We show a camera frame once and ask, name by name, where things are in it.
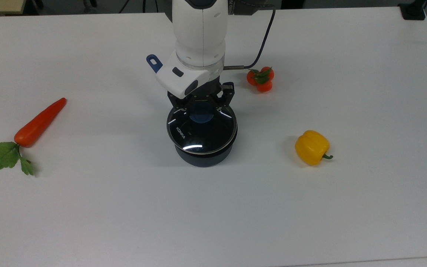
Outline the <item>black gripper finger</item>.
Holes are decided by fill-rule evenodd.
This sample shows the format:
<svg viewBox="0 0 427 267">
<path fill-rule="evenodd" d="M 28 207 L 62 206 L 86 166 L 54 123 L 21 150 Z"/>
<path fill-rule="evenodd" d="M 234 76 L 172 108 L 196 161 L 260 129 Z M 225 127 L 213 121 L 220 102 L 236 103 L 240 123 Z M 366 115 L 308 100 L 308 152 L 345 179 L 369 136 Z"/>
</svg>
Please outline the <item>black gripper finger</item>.
<svg viewBox="0 0 427 267">
<path fill-rule="evenodd" d="M 235 95 L 235 86 L 233 82 L 216 83 L 215 90 L 215 109 L 221 112 L 224 108 L 230 108 L 230 103 Z"/>
<path fill-rule="evenodd" d="M 177 98 L 176 96 L 174 96 L 172 93 L 167 92 L 167 96 L 169 101 L 171 102 L 172 105 L 172 109 L 171 109 L 171 113 L 174 114 L 178 111 L 183 111 L 183 112 L 189 112 L 189 107 L 188 107 L 188 103 L 191 100 L 191 96 L 188 95 L 183 99 Z"/>
</svg>

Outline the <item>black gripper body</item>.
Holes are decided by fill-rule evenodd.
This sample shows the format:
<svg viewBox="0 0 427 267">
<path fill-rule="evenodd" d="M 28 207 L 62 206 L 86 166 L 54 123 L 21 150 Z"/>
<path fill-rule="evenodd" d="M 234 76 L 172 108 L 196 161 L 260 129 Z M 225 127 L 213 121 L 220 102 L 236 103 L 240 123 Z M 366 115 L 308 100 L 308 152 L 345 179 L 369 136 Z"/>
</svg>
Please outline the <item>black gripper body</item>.
<svg viewBox="0 0 427 267">
<path fill-rule="evenodd" d="M 188 101 L 205 100 L 211 96 L 217 96 L 221 92 L 220 79 L 216 78 L 194 89 L 188 94 Z"/>
</svg>

